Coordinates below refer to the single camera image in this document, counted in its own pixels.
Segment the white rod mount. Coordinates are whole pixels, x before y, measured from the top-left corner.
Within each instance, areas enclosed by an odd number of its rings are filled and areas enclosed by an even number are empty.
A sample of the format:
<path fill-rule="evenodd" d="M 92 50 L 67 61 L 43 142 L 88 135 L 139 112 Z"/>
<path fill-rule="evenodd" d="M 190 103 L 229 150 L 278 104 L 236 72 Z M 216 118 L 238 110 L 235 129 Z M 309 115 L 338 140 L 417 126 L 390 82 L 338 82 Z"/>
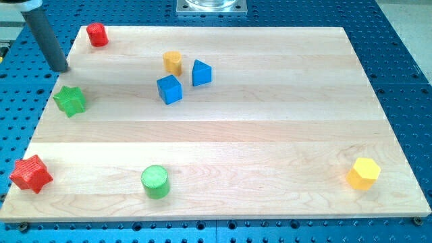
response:
<path fill-rule="evenodd" d="M 43 0 L 1 0 L 1 9 L 26 12 L 32 11 L 42 4 Z"/>

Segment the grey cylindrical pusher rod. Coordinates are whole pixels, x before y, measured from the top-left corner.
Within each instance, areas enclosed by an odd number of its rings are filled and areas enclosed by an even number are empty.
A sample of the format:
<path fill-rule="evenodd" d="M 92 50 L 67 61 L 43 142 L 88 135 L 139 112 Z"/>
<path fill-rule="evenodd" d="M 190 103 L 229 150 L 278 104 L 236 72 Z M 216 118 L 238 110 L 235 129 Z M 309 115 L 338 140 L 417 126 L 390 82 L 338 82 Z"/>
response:
<path fill-rule="evenodd" d="M 67 59 L 43 8 L 37 7 L 30 11 L 22 11 L 21 14 L 36 39 L 49 67 L 54 72 L 68 71 Z"/>

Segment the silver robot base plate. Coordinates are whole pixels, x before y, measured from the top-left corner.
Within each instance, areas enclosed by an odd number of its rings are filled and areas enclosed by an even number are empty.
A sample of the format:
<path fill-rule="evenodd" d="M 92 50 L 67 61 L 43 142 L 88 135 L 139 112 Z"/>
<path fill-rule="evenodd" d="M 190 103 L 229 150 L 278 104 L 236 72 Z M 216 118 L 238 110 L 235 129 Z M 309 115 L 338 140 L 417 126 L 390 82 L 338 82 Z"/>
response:
<path fill-rule="evenodd" d="M 178 16 L 245 16 L 247 0 L 177 0 Z"/>

